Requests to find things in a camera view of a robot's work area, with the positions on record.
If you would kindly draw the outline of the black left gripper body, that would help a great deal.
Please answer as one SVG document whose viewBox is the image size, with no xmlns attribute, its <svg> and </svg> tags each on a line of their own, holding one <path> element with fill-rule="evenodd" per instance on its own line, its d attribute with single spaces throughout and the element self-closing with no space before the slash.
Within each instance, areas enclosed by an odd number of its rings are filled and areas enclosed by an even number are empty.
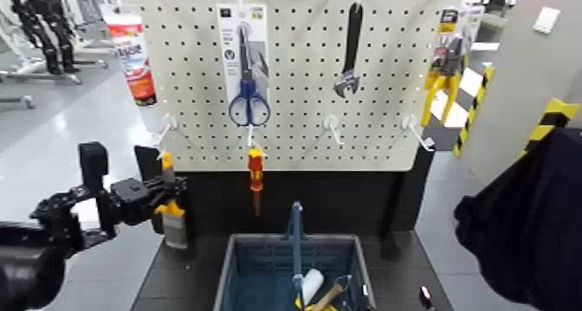
<svg viewBox="0 0 582 311">
<path fill-rule="evenodd" d="M 119 220 L 127 225 L 141 224 L 153 215 L 152 193 L 135 178 L 111 185 L 111 194 Z"/>
</svg>

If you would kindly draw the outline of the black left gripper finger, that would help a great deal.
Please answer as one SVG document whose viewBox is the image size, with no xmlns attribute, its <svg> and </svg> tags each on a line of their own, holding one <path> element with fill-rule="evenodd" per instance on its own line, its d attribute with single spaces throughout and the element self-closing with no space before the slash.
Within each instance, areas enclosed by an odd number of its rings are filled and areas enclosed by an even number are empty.
<svg viewBox="0 0 582 311">
<path fill-rule="evenodd" d="M 157 176 L 147 180 L 147 189 L 150 191 L 184 191 L 186 188 L 187 181 L 185 177 L 167 178 Z"/>
<path fill-rule="evenodd" d="M 186 199 L 185 190 L 162 190 L 152 194 L 151 204 L 169 204 L 171 201 L 175 201 L 176 204 L 184 204 Z"/>
</svg>

